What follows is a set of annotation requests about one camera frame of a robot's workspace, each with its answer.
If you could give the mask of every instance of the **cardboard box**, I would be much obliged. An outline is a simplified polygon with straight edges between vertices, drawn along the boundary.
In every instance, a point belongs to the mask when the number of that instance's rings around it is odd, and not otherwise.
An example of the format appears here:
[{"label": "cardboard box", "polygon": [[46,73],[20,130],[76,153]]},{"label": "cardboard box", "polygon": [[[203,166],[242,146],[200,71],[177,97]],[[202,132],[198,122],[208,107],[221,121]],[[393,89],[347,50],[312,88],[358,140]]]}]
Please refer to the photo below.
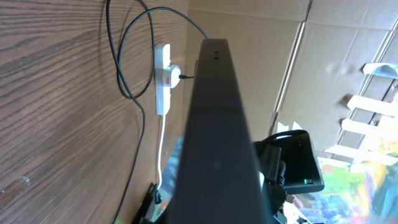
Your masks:
[{"label": "cardboard box", "polygon": [[[310,133],[319,156],[330,157],[323,151],[337,140],[358,146],[361,136],[341,132],[340,119],[349,115],[342,100],[361,92],[382,100],[390,88],[392,80],[381,77],[366,88],[360,69],[375,60],[398,63],[398,40],[392,35],[398,1],[191,0],[189,8],[210,38],[229,40],[254,141],[276,132],[274,123],[291,128],[295,121]],[[202,38],[188,27],[187,75]],[[185,81],[185,115],[191,90],[192,80]],[[353,119],[369,123],[372,116],[357,111]]]}]

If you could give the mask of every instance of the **brown wooden surface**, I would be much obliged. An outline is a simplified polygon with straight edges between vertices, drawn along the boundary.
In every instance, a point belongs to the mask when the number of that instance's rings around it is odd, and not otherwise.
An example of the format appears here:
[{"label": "brown wooden surface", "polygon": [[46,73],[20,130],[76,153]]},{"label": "brown wooden surface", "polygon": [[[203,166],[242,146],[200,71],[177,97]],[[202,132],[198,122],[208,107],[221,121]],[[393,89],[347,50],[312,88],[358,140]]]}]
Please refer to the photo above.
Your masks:
[{"label": "brown wooden surface", "polygon": [[[186,0],[146,3],[187,13]],[[0,1],[0,223],[110,223],[116,213],[142,115],[118,90],[104,6],[101,0]],[[116,45],[122,27],[142,11],[137,1],[112,0]],[[172,63],[183,68],[186,21],[170,12],[152,15],[156,42],[170,43]],[[146,84],[150,60],[145,17],[123,53],[133,93]],[[172,90],[163,166],[181,133],[182,88]],[[156,181],[160,119],[153,83],[139,101],[146,134],[118,218],[123,223]]]}]

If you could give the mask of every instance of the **white cable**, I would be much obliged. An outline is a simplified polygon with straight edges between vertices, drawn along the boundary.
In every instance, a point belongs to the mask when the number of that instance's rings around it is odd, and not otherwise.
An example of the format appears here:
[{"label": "white cable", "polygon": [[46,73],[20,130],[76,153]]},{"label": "white cable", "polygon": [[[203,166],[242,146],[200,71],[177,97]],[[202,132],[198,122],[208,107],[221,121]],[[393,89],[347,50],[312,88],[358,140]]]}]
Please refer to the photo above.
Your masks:
[{"label": "white cable", "polygon": [[157,186],[157,190],[160,189],[162,185],[162,169],[160,168],[160,164],[162,163],[162,145],[163,145],[163,137],[164,137],[164,127],[166,126],[166,115],[162,116],[162,132],[160,134],[160,143],[159,150],[157,152],[157,173],[159,175],[159,185]]}]

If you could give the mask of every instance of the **wooden table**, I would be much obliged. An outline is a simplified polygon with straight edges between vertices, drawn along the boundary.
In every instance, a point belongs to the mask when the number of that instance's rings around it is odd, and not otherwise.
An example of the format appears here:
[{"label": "wooden table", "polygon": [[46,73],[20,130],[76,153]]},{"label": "wooden table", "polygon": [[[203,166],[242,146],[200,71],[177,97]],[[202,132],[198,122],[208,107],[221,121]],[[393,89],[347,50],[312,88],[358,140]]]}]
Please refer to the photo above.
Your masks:
[{"label": "wooden table", "polygon": [[[186,0],[146,1],[186,14]],[[0,223],[111,223],[132,167],[142,115],[122,97],[101,0],[0,1]],[[123,28],[143,11],[134,0],[112,0],[118,46]],[[154,12],[156,42],[170,43],[184,68],[187,22]],[[149,78],[150,27],[145,17],[127,38],[124,74],[133,93]],[[165,166],[181,134],[182,88],[172,90]],[[129,223],[156,182],[160,117],[155,86],[139,98],[144,141],[118,217]]]}]

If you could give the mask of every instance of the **white plug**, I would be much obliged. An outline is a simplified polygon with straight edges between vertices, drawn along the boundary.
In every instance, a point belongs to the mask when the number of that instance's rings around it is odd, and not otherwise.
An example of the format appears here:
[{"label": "white plug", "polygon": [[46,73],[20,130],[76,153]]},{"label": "white plug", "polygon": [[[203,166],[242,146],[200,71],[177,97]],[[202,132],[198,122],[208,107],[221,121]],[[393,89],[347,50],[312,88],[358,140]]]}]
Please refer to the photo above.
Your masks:
[{"label": "white plug", "polygon": [[156,113],[166,115],[170,109],[170,89],[177,86],[181,74],[178,65],[170,66],[170,44],[155,46]]}]

